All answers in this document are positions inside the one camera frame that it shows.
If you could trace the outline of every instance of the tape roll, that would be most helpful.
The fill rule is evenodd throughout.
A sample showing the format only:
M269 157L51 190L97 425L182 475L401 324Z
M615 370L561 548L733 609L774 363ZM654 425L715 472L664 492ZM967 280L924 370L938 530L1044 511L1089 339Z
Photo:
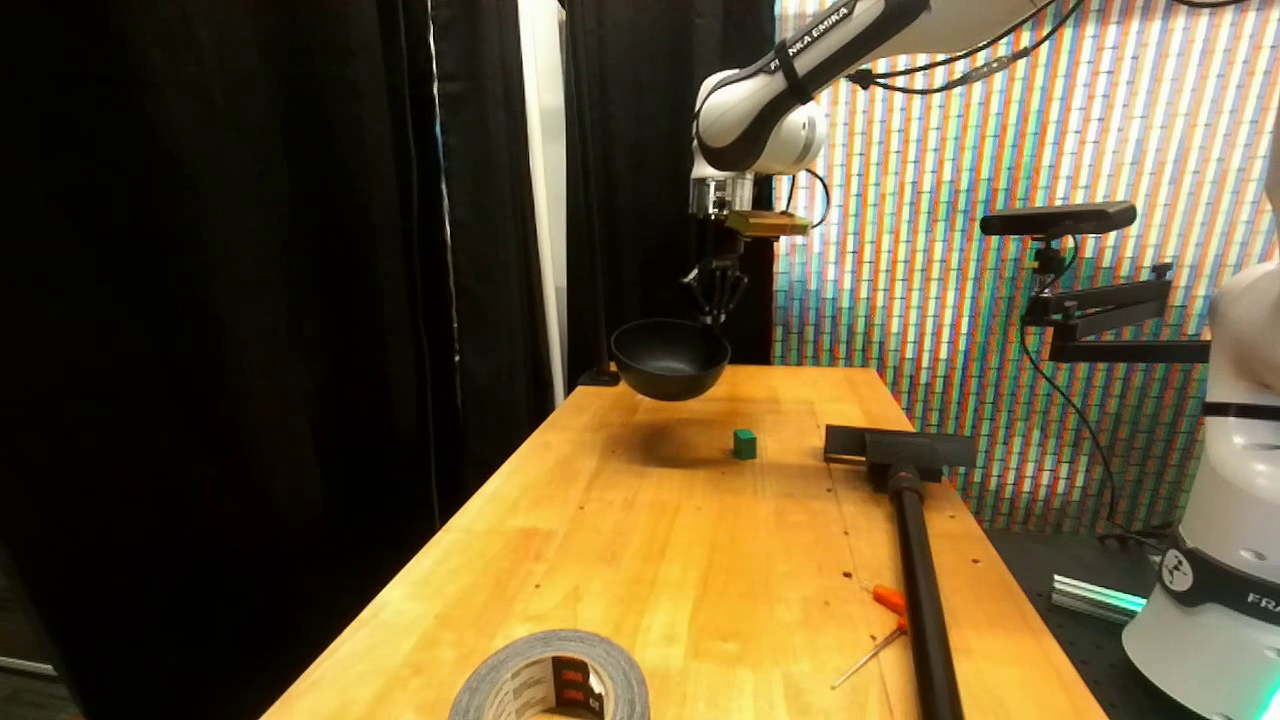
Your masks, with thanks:
M540 713L646 720L641 663L607 637L553 627L493 652L458 687L446 720L525 720Z

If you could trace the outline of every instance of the black bowl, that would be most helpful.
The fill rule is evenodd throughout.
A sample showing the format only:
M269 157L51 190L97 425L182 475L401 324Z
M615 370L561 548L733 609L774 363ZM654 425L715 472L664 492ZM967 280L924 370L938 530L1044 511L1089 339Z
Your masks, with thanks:
M612 359L641 395L692 400L720 382L728 339L706 324L651 318L612 332Z

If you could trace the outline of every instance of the white robot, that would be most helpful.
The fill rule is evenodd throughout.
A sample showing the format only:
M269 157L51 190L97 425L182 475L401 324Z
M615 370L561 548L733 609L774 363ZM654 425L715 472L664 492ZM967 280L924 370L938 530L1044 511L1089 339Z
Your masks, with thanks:
M792 176L821 151L806 97L896 51L962 51L1024 23L1038 0L856 0L814 18L751 67L698 83L692 214L751 214L754 176ZM1280 130L1272 205L1280 214ZM1160 565L1160 588L1122 627L1122 652L1202 718L1280 718L1280 265L1230 275L1216 300L1202 459Z

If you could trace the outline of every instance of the duct tape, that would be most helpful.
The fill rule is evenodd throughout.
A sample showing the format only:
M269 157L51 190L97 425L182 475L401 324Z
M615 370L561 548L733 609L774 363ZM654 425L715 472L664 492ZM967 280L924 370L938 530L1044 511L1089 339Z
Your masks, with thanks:
M525 718L646 720L641 663L607 637L553 627L493 652L450 699L446 720Z

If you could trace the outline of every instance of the wooden table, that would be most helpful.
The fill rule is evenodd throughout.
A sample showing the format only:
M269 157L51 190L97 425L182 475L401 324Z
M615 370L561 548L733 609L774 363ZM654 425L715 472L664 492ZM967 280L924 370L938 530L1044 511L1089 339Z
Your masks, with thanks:
M277 699L273 720L445 720L501 643L612 637L654 720L917 718L892 501L822 425L908 427L875 374L728 370L686 405L575 390ZM733 459L733 432L754 459ZM962 713L1102 718L950 486L924 495Z

